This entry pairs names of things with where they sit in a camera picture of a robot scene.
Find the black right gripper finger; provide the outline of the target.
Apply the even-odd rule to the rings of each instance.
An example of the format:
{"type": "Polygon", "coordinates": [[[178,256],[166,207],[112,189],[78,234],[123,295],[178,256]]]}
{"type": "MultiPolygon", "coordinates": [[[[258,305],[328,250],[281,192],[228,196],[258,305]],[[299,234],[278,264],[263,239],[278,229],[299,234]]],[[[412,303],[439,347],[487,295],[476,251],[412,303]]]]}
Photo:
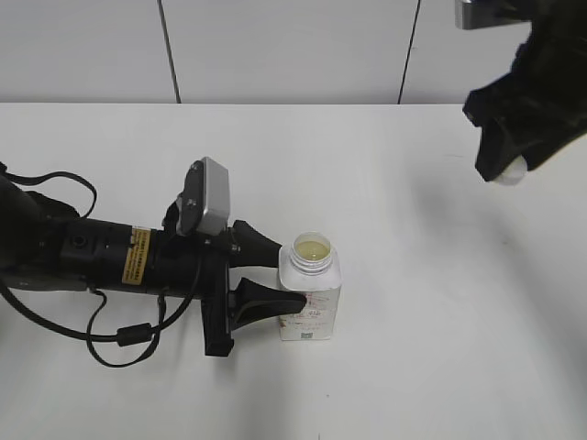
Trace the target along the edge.
{"type": "Polygon", "coordinates": [[[496,180],[518,157],[510,132],[497,121],[482,126],[475,169],[485,182],[496,180]]]}
{"type": "Polygon", "coordinates": [[[586,134],[586,124],[555,127],[544,131],[522,153],[527,170],[534,171],[574,140],[586,134]]]}

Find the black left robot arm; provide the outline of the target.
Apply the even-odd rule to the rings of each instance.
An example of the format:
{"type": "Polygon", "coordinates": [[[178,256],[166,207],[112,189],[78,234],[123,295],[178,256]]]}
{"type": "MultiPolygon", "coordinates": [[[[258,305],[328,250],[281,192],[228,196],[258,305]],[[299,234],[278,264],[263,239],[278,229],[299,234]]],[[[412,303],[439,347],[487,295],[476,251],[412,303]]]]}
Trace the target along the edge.
{"type": "Polygon", "coordinates": [[[301,293],[275,290],[249,279],[229,285],[233,268],[279,265],[281,247],[242,220],[231,221],[227,169],[213,159],[195,161],[159,229],[93,219],[37,191],[44,176],[1,173],[1,294],[31,322],[83,341],[120,347],[144,345],[151,356],[162,332],[199,302],[205,353],[227,356],[242,326],[303,310],[301,293]],[[110,291],[152,294],[155,324],[134,324],[112,335],[76,331],[33,312],[17,291],[110,291]]]}

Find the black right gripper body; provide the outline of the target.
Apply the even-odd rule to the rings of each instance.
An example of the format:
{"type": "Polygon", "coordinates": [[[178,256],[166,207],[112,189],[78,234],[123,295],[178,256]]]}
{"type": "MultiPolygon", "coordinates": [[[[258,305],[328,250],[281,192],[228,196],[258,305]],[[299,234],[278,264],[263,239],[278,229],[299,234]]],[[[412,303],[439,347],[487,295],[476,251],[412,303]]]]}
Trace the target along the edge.
{"type": "Polygon", "coordinates": [[[586,133],[586,3],[554,1],[532,20],[510,71],[470,92],[463,113],[477,127],[512,136],[586,133]]]}

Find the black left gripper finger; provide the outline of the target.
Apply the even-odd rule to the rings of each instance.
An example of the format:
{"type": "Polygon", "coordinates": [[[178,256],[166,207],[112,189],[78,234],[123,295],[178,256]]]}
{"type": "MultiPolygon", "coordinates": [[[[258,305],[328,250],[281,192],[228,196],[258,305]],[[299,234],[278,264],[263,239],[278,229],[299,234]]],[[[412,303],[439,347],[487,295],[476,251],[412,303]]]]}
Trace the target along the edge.
{"type": "Polygon", "coordinates": [[[231,331],[265,319],[299,314],[306,306],[302,293],[274,290],[242,278],[228,293],[228,320],[231,331]]]}
{"type": "Polygon", "coordinates": [[[236,220],[229,228],[231,268],[279,266],[281,245],[264,236],[249,223],[236,220]]]}

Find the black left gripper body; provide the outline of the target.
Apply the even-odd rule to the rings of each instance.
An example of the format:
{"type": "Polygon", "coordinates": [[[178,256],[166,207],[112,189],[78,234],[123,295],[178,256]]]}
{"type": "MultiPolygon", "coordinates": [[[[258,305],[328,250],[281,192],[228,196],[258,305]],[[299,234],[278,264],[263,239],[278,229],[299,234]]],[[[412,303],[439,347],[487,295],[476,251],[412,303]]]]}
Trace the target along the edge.
{"type": "Polygon", "coordinates": [[[160,317],[157,329],[175,324],[192,302],[200,302],[204,351],[210,357],[226,357],[234,340],[228,308],[228,266],[238,247],[232,242],[225,214],[198,213],[193,201],[172,203],[162,226],[161,249],[156,257],[156,272],[165,277],[167,294],[180,294],[178,308],[160,317]]]}

